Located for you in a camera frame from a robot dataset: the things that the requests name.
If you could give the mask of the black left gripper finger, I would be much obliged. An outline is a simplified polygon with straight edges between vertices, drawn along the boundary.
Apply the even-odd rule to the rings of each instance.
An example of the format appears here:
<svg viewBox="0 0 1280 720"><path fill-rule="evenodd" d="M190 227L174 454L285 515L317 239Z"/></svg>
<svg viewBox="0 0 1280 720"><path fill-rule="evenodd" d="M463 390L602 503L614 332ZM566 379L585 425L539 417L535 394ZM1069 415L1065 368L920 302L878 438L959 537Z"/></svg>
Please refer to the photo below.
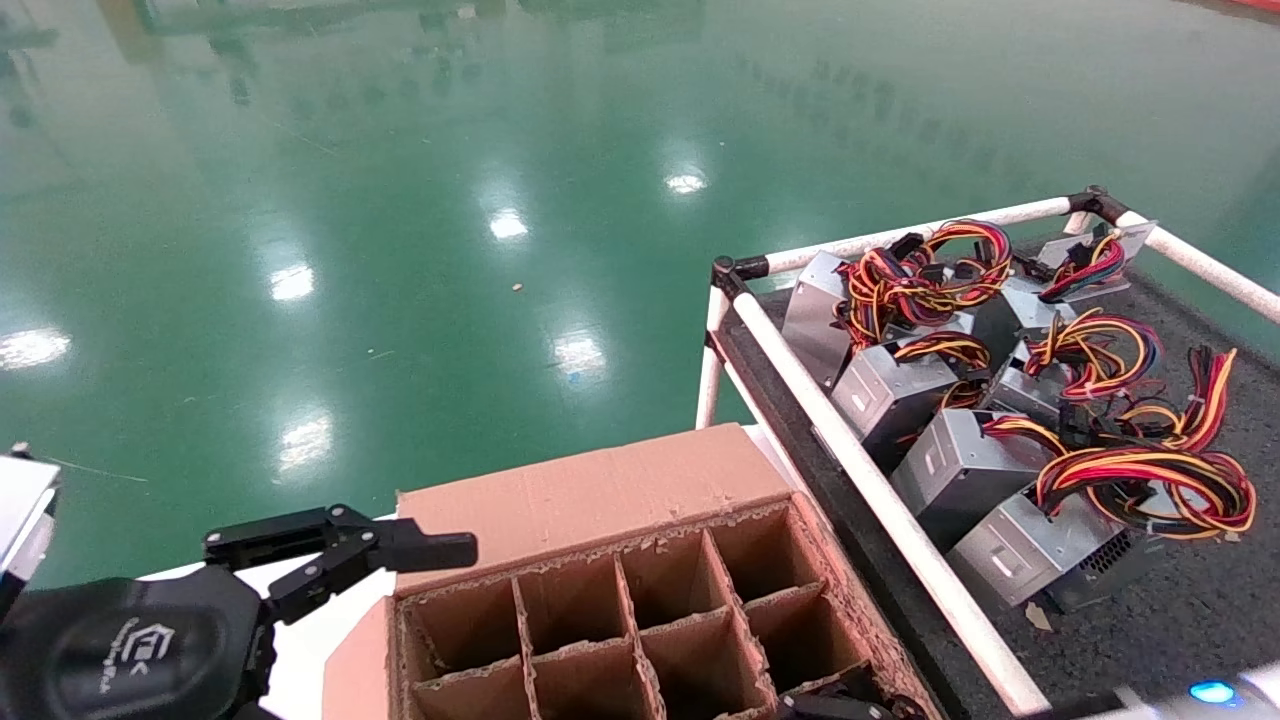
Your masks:
<svg viewBox="0 0 1280 720"><path fill-rule="evenodd" d="M204 541L205 562L229 571L302 556L308 561L268 588L276 623L297 623L379 570L471 568L479 542L470 532L428 534L412 519L375 520L342 503L223 527Z"/></svg>

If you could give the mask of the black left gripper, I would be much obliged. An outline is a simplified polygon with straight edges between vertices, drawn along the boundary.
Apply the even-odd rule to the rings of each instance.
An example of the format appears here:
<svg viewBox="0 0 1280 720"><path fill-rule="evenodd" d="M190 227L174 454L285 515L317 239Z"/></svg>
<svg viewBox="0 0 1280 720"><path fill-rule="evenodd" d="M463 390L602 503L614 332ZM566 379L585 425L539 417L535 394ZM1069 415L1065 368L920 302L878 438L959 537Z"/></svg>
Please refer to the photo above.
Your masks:
<svg viewBox="0 0 1280 720"><path fill-rule="evenodd" d="M205 568L19 596L3 619L5 719L232 719L268 693L259 593Z"/></svg>

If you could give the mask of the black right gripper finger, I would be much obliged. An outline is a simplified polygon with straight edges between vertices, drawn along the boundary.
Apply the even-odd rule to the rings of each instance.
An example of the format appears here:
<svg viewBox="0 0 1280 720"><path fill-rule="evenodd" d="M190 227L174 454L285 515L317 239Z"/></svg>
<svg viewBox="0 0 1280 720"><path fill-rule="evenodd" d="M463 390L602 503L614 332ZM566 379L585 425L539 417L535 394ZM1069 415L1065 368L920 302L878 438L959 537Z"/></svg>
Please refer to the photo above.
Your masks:
<svg viewBox="0 0 1280 720"><path fill-rule="evenodd" d="M882 705L845 694L799 693L780 698L778 719L896 719Z"/></svg>

